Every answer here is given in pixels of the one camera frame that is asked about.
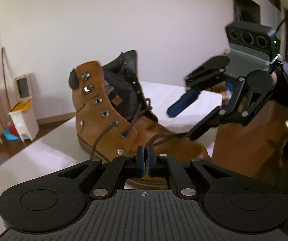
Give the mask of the person's right hand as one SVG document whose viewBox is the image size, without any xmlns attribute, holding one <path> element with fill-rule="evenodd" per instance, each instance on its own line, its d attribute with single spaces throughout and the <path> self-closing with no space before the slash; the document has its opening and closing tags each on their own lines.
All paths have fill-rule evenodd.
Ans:
<svg viewBox="0 0 288 241">
<path fill-rule="evenodd" d="M 275 73 L 275 71 L 273 71 L 271 73 L 271 78 L 273 80 L 273 84 L 276 85 L 277 84 L 277 81 L 278 81 L 278 77 L 277 77 L 277 74 Z"/>
</svg>

